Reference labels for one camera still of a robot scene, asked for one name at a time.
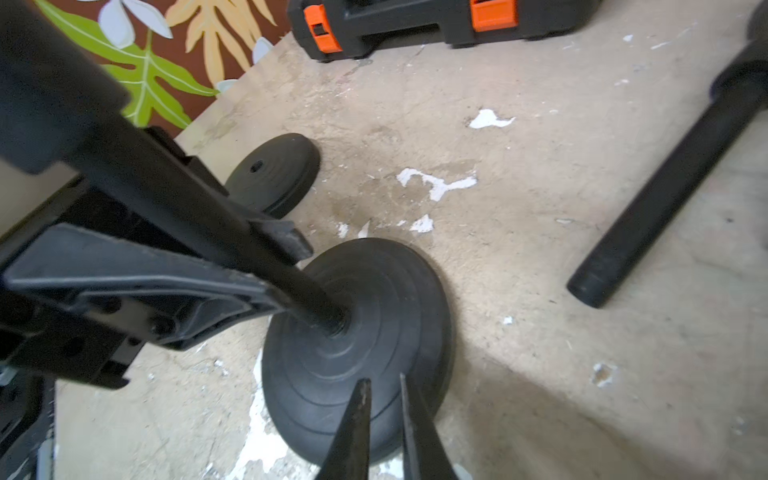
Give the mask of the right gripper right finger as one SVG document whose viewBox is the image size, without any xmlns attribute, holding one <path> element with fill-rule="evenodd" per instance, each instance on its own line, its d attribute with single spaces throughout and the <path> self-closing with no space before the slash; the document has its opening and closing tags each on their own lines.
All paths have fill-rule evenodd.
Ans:
<svg viewBox="0 0 768 480">
<path fill-rule="evenodd" d="M 433 417 L 415 382 L 400 374 L 405 480 L 457 480 L 435 428 Z"/>
</svg>

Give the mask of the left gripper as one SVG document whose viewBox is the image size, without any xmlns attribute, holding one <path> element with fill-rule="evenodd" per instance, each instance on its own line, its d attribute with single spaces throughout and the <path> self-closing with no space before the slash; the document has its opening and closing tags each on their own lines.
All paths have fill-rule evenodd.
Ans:
<svg viewBox="0 0 768 480">
<path fill-rule="evenodd" d="M 118 390 L 147 342 L 183 351 L 288 307 L 74 177 L 1 239 L 2 477 L 52 477 L 58 381 Z"/>
</svg>

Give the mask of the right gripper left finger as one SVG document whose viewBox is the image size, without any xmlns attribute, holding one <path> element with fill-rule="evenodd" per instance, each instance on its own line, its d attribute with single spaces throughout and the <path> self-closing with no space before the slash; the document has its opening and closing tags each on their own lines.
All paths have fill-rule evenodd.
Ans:
<svg viewBox="0 0 768 480">
<path fill-rule="evenodd" d="M 369 478 L 371 381 L 359 380 L 352 392 L 317 480 Z"/>
</svg>

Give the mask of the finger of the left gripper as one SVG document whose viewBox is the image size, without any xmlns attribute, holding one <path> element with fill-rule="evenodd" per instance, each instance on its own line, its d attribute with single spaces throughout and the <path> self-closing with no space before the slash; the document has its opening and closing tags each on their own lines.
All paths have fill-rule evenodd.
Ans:
<svg viewBox="0 0 768 480">
<path fill-rule="evenodd" d="M 276 219 L 244 206 L 239 206 L 239 214 L 281 262 L 298 264 L 313 256 L 313 247 L 292 221 Z"/>
</svg>

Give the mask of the black stand pole with clip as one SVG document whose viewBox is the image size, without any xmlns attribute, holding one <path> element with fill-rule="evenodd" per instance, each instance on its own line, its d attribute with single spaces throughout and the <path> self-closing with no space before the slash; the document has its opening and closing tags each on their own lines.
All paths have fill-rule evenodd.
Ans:
<svg viewBox="0 0 768 480">
<path fill-rule="evenodd" d="M 126 90 L 24 1 L 1 5 L 1 157 L 30 175 L 64 162 L 203 258 L 280 290 L 328 335 L 343 308 L 257 237 L 211 189 L 121 114 Z"/>
</svg>

